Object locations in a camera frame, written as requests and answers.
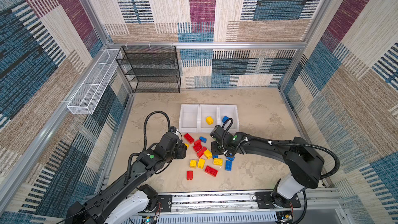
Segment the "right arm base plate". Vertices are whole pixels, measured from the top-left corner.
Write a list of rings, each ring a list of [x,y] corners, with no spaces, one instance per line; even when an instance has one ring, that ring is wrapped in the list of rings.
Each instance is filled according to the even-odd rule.
[[[301,208],[302,205],[297,195],[287,200],[273,191],[258,191],[252,197],[259,209]]]

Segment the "large red lego bottom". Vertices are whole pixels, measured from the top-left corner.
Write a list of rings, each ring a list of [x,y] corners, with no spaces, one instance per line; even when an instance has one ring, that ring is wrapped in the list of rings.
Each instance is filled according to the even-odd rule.
[[[206,166],[205,173],[207,173],[208,175],[211,175],[213,177],[216,177],[218,174],[218,170],[216,170],[210,166]]]

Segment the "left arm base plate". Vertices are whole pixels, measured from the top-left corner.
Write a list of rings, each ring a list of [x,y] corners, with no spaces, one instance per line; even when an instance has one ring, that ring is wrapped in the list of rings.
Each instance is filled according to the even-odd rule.
[[[149,204],[145,210],[150,213],[170,213],[172,210],[172,203],[172,195],[158,195],[149,200]]]

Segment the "yellow lego cluster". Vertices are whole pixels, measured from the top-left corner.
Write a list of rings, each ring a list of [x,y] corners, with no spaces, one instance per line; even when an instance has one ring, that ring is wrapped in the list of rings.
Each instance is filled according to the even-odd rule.
[[[208,149],[206,149],[204,151],[204,156],[206,157],[206,159],[211,159],[212,158],[212,153]]]

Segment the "yellow lego hollow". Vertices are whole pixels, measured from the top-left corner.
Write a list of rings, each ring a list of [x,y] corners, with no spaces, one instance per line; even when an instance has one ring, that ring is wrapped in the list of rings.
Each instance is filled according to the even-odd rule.
[[[206,117],[205,121],[208,125],[212,125],[214,123],[212,116]]]

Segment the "red lego long cluster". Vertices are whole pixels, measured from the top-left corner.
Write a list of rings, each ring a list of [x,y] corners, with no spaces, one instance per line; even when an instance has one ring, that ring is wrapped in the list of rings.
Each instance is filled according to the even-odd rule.
[[[206,147],[202,147],[198,152],[197,152],[197,157],[201,158],[204,155],[204,152],[207,150]]]

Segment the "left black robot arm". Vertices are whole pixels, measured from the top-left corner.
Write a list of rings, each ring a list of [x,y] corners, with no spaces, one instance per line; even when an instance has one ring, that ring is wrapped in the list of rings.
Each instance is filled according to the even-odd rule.
[[[186,157],[187,147],[175,127],[158,143],[144,145],[143,151],[129,156],[127,169],[117,180],[84,204],[75,202],[64,224],[120,224],[131,215],[159,209],[158,193],[144,182],[162,173],[175,159]]]

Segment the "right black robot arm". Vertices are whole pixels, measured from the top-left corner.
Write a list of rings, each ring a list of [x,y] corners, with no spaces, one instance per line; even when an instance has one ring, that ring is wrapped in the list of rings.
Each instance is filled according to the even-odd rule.
[[[274,204],[285,203],[307,188],[316,189],[320,180],[334,175],[340,168],[338,156],[319,145],[309,144],[301,137],[293,140],[271,140],[243,132],[229,132],[233,119],[217,125],[210,132],[214,139],[211,152],[234,158],[237,154],[258,155],[284,162],[290,173],[276,184],[271,199]]]

